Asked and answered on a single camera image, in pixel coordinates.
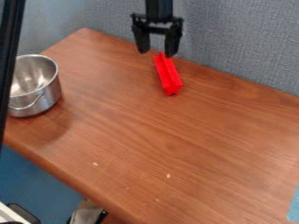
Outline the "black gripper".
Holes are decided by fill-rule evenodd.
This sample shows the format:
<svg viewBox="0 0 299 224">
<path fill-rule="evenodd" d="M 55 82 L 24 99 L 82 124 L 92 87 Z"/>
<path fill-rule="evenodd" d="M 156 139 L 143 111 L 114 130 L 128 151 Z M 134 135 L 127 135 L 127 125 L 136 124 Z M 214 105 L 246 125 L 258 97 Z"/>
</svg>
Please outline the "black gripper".
<svg viewBox="0 0 299 224">
<path fill-rule="evenodd" d="M 140 53 L 151 49 L 150 33 L 164 35 L 164 54 L 172 57 L 179 51 L 183 35 L 183 19 L 180 17 L 150 17 L 146 14 L 132 13 L 132 32 L 135 44 Z"/>
</svg>

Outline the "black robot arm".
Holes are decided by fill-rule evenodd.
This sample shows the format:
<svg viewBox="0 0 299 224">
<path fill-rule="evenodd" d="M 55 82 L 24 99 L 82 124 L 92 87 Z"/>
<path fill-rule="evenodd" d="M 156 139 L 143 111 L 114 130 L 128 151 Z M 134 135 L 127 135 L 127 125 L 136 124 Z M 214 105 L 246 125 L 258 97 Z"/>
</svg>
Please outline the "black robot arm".
<svg viewBox="0 0 299 224">
<path fill-rule="evenodd" d="M 131 14 L 138 51 L 150 51 L 152 34 L 164 35 L 164 54 L 172 57 L 183 37 L 183 18 L 174 15 L 174 0 L 144 0 L 144 9 L 144 14 Z"/>
</svg>

